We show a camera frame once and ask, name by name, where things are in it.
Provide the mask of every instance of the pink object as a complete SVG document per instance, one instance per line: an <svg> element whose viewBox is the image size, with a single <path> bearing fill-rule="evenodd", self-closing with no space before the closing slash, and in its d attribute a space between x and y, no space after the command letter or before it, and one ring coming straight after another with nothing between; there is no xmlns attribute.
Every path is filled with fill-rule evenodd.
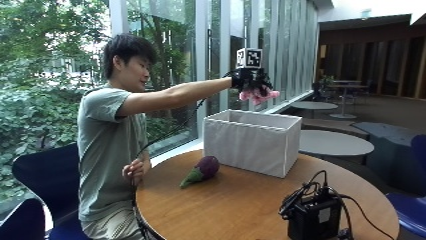
<svg viewBox="0 0 426 240"><path fill-rule="evenodd" d="M268 98L275 98L279 96L278 91L271 91L266 86L263 86L263 88L267 92L267 95L264 97L259 94L258 89L254 89L254 91L242 91L239 93L239 99L242 101L251 99L252 104L258 105L262 102L264 102Z"/></svg>

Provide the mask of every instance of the black glove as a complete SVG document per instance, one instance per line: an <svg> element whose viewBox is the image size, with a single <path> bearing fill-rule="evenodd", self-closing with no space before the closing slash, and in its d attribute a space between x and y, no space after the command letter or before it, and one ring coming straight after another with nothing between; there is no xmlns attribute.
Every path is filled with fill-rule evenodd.
<svg viewBox="0 0 426 240"><path fill-rule="evenodd" d="M250 69L238 68L224 74L223 77L231 77L231 88L238 89L238 92L252 91L258 89L262 97L267 95L266 86L270 90L272 86L268 82L267 74L263 72L263 68Z"/></svg>

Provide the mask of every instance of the wooden table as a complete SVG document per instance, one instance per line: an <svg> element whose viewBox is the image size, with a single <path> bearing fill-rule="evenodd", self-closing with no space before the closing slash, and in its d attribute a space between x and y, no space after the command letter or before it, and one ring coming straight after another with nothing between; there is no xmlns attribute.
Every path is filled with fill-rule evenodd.
<svg viewBox="0 0 426 240"><path fill-rule="evenodd" d="M335 118L356 118L355 115L344 113L344 107L346 107L346 97L347 97L347 88L367 88L367 86L363 85L351 85L351 84L339 84L339 85L328 85L327 88L343 88L343 96L342 96L342 112L338 114L330 114L331 117Z"/></svg>
<svg viewBox="0 0 426 240"><path fill-rule="evenodd" d="M334 109L338 107L332 103L311 102L311 101L292 102L290 106L300 109L308 109L311 118L315 118L314 110Z"/></svg>
<svg viewBox="0 0 426 240"><path fill-rule="evenodd" d="M196 150L163 161L147 172L138 186L138 209L167 240L288 239L287 221L278 215L278 209L284 196L319 170L327 171L328 186L358 201L372 223L396 239L399 224L389 202L368 182L343 168L299 155L280 179L220 165L212 179L179 189L179 182L200 156L202 150ZM315 180L322 183L322 174ZM344 203L355 239L388 239L370 226L355 204L346 200Z"/></svg>

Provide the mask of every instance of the man's right arm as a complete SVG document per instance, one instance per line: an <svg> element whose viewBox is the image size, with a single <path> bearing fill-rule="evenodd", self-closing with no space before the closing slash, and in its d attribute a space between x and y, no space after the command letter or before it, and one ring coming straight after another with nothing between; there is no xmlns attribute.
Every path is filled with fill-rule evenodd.
<svg viewBox="0 0 426 240"><path fill-rule="evenodd" d="M219 78L178 84L157 92L131 93L125 99L117 116L129 116L187 105L231 87L231 78Z"/></svg>

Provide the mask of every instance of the gray t-shirt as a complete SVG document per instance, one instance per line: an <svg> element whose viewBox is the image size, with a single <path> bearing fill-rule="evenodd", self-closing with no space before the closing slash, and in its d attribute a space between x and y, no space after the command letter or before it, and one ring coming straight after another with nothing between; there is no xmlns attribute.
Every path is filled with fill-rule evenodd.
<svg viewBox="0 0 426 240"><path fill-rule="evenodd" d="M130 183L121 176L146 141L145 115L117 118L130 92L105 86L85 94L78 109L81 221L103 218L131 206Z"/></svg>

